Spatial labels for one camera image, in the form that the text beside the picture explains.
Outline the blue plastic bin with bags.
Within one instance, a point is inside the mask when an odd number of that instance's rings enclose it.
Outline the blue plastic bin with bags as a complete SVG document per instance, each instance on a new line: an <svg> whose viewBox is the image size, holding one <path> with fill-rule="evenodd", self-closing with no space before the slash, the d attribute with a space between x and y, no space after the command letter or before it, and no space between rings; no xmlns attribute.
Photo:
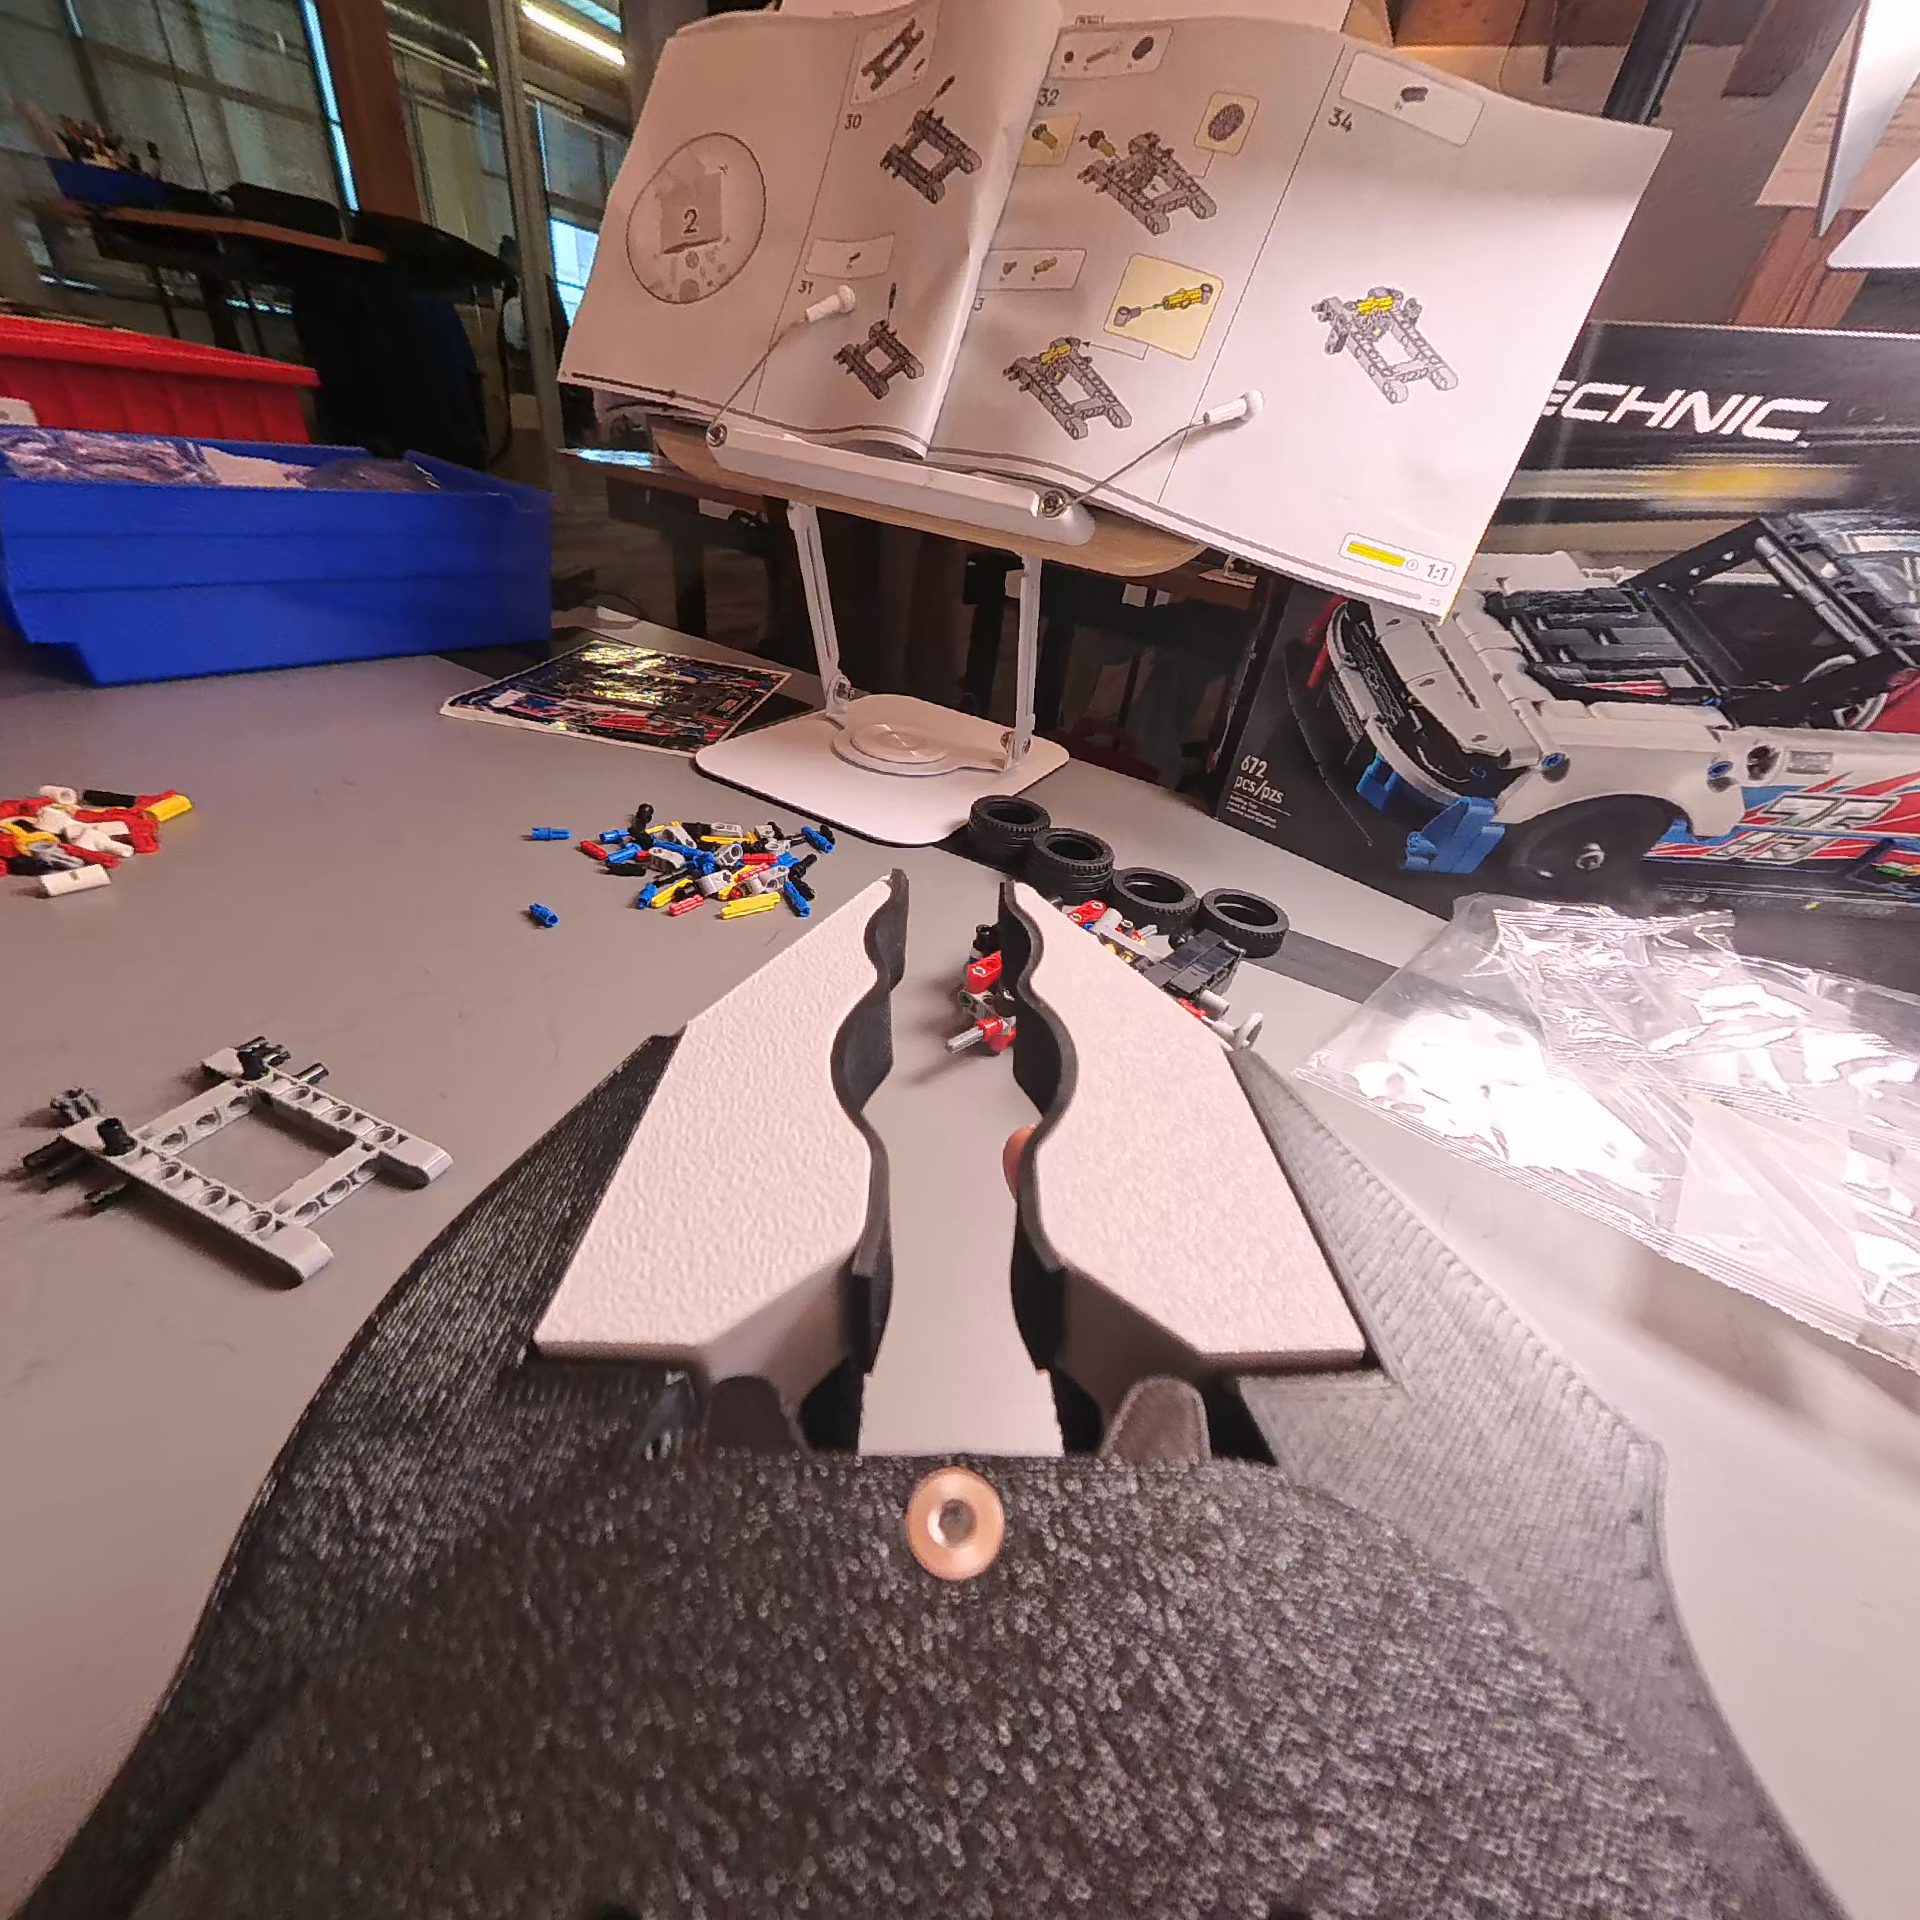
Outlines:
<svg viewBox="0 0 1920 1920"><path fill-rule="evenodd" d="M316 461L361 447L225 442ZM423 453L431 494L5 476L5 624L97 686L549 636L553 496Z"/></svg>

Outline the cluster of red black lego parts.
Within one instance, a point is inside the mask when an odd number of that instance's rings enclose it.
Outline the cluster of red black lego parts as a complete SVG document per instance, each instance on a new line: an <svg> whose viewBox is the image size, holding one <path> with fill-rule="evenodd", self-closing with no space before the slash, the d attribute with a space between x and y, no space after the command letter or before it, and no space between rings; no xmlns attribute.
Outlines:
<svg viewBox="0 0 1920 1920"><path fill-rule="evenodd" d="M1087 932L1107 952L1137 970L1151 988L1175 999L1228 1049L1247 1049L1264 1033L1264 1015L1236 1015L1229 988L1246 950L1215 930L1175 930L1161 918L1132 918L1118 902L1093 898L1069 905L1068 921ZM945 1052L983 1049L1003 1054L1016 1034L1015 996L1003 973L996 924L977 924L956 1002L964 1017L949 1034Z"/></svg>

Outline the pile of small colourful lego pins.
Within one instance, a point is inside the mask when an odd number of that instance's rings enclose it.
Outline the pile of small colourful lego pins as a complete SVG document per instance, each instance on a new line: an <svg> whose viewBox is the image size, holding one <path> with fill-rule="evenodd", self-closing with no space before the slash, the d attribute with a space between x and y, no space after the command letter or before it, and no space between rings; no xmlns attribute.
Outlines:
<svg viewBox="0 0 1920 1920"><path fill-rule="evenodd" d="M815 865L837 849L828 823L696 823L635 807L623 828L568 840L604 874L631 885L631 909L685 921L711 912L719 921L753 921L787 912L813 914Z"/></svg>

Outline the clear plastic bags of lego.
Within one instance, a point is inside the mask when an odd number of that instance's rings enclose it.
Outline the clear plastic bags of lego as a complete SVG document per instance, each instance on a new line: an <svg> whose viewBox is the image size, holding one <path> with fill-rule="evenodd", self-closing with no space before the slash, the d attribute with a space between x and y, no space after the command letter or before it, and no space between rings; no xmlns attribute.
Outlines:
<svg viewBox="0 0 1920 1920"><path fill-rule="evenodd" d="M97 429L5 425L5 476L33 482L101 482L193 489L305 489L431 494L440 480L406 460L325 453L243 453L200 438L110 433Z"/></svg>

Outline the grey lego frame assembly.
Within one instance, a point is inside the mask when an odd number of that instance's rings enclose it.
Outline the grey lego frame assembly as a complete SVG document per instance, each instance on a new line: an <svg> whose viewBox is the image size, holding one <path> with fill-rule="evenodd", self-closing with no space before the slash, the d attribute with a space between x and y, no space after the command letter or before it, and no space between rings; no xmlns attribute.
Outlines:
<svg viewBox="0 0 1920 1920"><path fill-rule="evenodd" d="M323 1062L291 1066L293 1052L270 1037L221 1046L199 1065L199 1090L143 1122L110 1113L89 1087L57 1092L53 1134L15 1164L30 1183L87 1180L84 1210L129 1197L173 1224L248 1260L279 1284L299 1287L329 1262L325 1213L374 1182L424 1189L451 1154L423 1136L339 1097ZM199 1154L243 1120L264 1120L319 1149L319 1164L270 1196L209 1174Z"/></svg>

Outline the empty clear plastic bag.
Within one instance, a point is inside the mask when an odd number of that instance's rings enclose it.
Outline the empty clear plastic bag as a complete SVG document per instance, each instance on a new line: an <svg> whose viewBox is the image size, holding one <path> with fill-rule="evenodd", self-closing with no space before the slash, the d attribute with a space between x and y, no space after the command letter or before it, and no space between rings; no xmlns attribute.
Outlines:
<svg viewBox="0 0 1920 1920"><path fill-rule="evenodd" d="M1918 999L1726 912L1467 895L1299 1079L1918 1366Z"/></svg>

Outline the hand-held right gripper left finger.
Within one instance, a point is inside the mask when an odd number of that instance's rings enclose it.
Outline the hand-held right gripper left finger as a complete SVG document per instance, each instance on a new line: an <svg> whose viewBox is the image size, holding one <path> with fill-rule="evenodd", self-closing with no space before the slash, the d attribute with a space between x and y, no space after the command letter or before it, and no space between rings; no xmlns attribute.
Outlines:
<svg viewBox="0 0 1920 1920"><path fill-rule="evenodd" d="M892 870L671 1037L543 1316L543 1360L772 1390L855 1450L893 1296L889 1159L908 878Z"/></svg>

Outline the red plastic bin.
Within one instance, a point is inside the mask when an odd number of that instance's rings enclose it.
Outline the red plastic bin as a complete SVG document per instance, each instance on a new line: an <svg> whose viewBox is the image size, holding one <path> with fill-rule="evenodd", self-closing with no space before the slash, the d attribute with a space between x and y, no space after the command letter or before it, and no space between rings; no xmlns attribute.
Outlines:
<svg viewBox="0 0 1920 1920"><path fill-rule="evenodd" d="M3 398L38 425L308 442L299 364L73 319L3 317Z"/></svg>

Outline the pile of red white lego pieces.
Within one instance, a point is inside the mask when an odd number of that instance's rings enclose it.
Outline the pile of red white lego pieces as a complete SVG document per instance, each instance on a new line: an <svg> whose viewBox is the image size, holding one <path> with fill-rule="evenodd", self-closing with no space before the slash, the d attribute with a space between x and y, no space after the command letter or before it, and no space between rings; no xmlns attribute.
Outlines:
<svg viewBox="0 0 1920 1920"><path fill-rule="evenodd" d="M134 796L40 783L3 798L3 874L27 879L40 898L102 892L126 862L159 849L165 824L192 810L176 788Z"/></svg>

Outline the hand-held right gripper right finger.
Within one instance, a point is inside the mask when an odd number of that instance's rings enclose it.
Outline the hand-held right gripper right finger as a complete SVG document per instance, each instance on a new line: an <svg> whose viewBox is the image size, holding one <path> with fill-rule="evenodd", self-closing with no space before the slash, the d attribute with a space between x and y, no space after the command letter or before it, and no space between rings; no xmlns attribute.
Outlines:
<svg viewBox="0 0 1920 1920"><path fill-rule="evenodd" d="M1369 1338L1229 1052L1030 885L998 889L1016 1152L1012 1308L1068 1454L1137 1388L1198 1397L1217 1454L1257 1454L1246 1383L1350 1376Z"/></svg>

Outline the dark background table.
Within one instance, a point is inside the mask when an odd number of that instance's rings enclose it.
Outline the dark background table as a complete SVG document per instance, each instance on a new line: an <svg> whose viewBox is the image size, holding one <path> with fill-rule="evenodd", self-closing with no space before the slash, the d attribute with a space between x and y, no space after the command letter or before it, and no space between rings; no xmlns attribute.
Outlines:
<svg viewBox="0 0 1920 1920"><path fill-rule="evenodd" d="M27 198L40 221L87 228L110 261L148 274L167 319L176 317L167 276L190 279L208 334L237 346L239 317L256 314L256 294L299 297L492 297L515 285L516 271L447 231L396 215L347 215L343 231L308 231L231 209L181 209L129 204L87 204L61 191Z"/></svg>

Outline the lego set box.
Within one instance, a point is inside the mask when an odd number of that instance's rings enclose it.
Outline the lego set box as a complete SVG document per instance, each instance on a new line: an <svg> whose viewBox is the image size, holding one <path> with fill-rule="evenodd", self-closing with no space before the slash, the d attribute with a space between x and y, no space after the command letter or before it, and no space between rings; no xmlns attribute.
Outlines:
<svg viewBox="0 0 1920 1920"><path fill-rule="evenodd" d="M1389 892L1916 909L1916 335L1597 322L1445 615L1301 586L1214 816Z"/></svg>

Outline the lego sticker sheet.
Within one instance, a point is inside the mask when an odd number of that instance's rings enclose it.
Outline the lego sticker sheet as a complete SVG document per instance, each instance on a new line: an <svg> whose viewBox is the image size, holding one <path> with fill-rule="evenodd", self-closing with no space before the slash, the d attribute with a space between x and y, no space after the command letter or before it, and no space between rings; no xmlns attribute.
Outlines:
<svg viewBox="0 0 1920 1920"><path fill-rule="evenodd" d="M587 645L469 687L438 708L504 728L576 735L647 751L694 753L808 711L791 677L625 640Z"/></svg>

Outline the white book stand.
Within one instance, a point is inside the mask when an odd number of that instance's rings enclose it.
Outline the white book stand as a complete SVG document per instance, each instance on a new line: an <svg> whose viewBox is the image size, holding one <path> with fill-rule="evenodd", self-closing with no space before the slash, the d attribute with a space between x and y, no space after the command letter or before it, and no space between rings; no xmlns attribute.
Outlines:
<svg viewBox="0 0 1920 1920"><path fill-rule="evenodd" d="M757 302L768 319L765 350L739 354L727 399L671 391L670 408L703 422L703 453L676 454L687 480L744 485L784 502L799 553L813 663L823 708L793 746L709 746L696 762L724 781L820 810L830 823L876 832L892 846L928 846L953 832L981 798L1015 796L1064 753L1038 751L1040 624L1045 564L1061 562L1124 584L1166 584L1199 545L1166 529L1104 514L1099 482L1061 485L1015 472L1005 457L941 454L903 429L873 425L803 433L747 413L744 391L761 385L775 351L828 328L841 345L863 345L857 287L813 282L808 294ZM855 690L845 673L832 610L820 511L903 526L1015 558L1020 605L1015 720L998 726L983 711Z"/></svg>

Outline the open lego instruction booklet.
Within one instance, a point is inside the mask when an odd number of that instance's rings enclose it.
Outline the open lego instruction booklet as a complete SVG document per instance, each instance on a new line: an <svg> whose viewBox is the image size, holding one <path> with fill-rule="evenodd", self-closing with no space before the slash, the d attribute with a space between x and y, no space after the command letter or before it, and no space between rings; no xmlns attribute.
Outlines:
<svg viewBox="0 0 1920 1920"><path fill-rule="evenodd" d="M712 15L563 374L1443 617L1667 136L1249 7Z"/></svg>

